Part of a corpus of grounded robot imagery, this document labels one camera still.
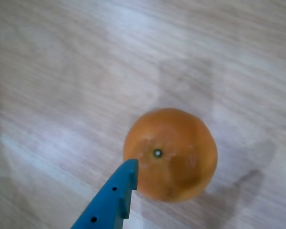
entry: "wooden surface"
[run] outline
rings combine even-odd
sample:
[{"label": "wooden surface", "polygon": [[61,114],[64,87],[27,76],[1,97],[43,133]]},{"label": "wooden surface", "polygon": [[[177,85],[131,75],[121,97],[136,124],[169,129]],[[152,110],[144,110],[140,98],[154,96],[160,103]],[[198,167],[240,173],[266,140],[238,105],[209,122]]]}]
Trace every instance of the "wooden surface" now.
[{"label": "wooden surface", "polygon": [[134,120],[210,128],[198,198],[135,192],[125,229],[286,229],[286,0],[0,0],[0,229],[69,228]]}]

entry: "mandarin orange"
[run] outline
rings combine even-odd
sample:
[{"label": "mandarin orange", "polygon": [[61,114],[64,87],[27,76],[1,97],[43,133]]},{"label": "mandarin orange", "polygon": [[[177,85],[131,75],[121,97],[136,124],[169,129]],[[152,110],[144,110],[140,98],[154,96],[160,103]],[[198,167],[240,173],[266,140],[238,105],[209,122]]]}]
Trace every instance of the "mandarin orange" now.
[{"label": "mandarin orange", "polygon": [[138,190],[165,202],[200,194],[215,172],[217,149],[199,118],[174,108],[140,117],[130,129],[123,159],[139,160]]}]

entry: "orange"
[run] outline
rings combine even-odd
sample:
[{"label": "orange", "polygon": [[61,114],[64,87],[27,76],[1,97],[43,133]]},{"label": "orange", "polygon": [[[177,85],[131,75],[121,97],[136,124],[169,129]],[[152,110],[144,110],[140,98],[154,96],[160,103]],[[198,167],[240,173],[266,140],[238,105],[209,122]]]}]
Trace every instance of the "orange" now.
[{"label": "orange", "polygon": [[130,129],[123,159],[139,160],[138,190],[160,201],[197,196],[217,165],[212,135],[199,118],[173,108],[140,117]]}]

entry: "hole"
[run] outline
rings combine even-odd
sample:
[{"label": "hole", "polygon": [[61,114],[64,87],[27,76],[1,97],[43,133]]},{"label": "hole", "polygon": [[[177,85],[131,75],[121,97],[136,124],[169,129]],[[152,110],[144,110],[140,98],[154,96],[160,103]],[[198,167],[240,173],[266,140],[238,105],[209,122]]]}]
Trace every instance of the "hole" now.
[{"label": "hole", "polygon": [[160,149],[155,149],[154,151],[153,151],[153,156],[155,157],[155,158],[161,158],[162,157],[162,150],[160,150]]},{"label": "hole", "polygon": [[97,221],[97,218],[96,218],[96,217],[92,217],[92,218],[91,218],[91,222],[92,222],[92,223],[95,223],[96,221]]}]

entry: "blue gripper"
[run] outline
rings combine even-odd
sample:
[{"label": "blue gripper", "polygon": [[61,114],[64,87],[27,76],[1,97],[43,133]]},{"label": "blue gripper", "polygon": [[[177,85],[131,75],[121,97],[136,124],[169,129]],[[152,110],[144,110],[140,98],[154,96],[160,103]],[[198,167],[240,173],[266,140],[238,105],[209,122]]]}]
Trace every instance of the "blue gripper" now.
[{"label": "blue gripper", "polygon": [[129,218],[132,190],[138,186],[139,162],[125,161],[92,199],[71,229],[122,229]]}]

